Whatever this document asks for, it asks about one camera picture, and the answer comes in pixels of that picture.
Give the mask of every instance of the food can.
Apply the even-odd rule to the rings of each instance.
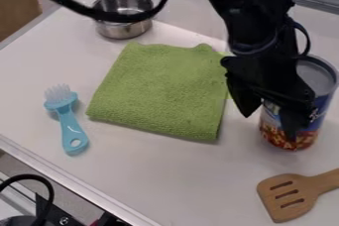
[[[306,129],[296,133],[296,141],[286,138],[282,129],[278,105],[264,101],[260,118],[262,137],[276,147],[284,150],[303,150],[314,144],[327,113],[333,94],[338,86],[338,73],[335,67],[317,56],[307,56],[298,61],[297,74],[315,92],[311,122]]]

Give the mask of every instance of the floor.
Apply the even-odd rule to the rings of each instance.
[[[41,15],[41,17],[36,19],[36,21],[29,24],[27,27],[23,28],[23,30],[13,35],[13,37],[10,37],[11,39],[9,39],[7,42],[4,42],[2,44],[2,47],[4,47],[6,44],[10,44],[10,42],[20,37],[26,31],[35,26],[36,23],[39,23],[40,21],[45,19],[50,13],[58,8],[57,4],[51,2],[50,0],[39,0],[39,2],[43,10],[43,14]],[[2,153],[1,151],[0,171],[8,176],[13,176],[21,173],[37,173],[33,169],[30,169],[23,163],[19,162],[18,160],[12,158],[7,154]],[[27,181],[23,182],[23,185],[34,192],[40,193],[42,196],[47,195],[45,188],[39,184]],[[55,205],[73,215],[80,222],[86,225],[90,225],[102,215],[102,211],[99,208],[76,196],[75,194],[56,184],[55,182],[54,187],[56,190]]]

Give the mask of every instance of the wooden spatula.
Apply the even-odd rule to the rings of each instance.
[[[316,176],[277,175],[260,182],[257,191],[272,219],[285,222],[307,213],[320,194],[336,188],[339,169]]]

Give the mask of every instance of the cardboard box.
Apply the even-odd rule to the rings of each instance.
[[[38,0],[0,0],[0,42],[41,13]]]

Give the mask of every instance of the metal bowl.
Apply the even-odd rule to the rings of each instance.
[[[93,8],[120,14],[137,14],[153,9],[152,0],[97,0]],[[131,39],[142,35],[152,27],[152,20],[138,23],[110,23],[95,21],[96,30],[111,39]]]

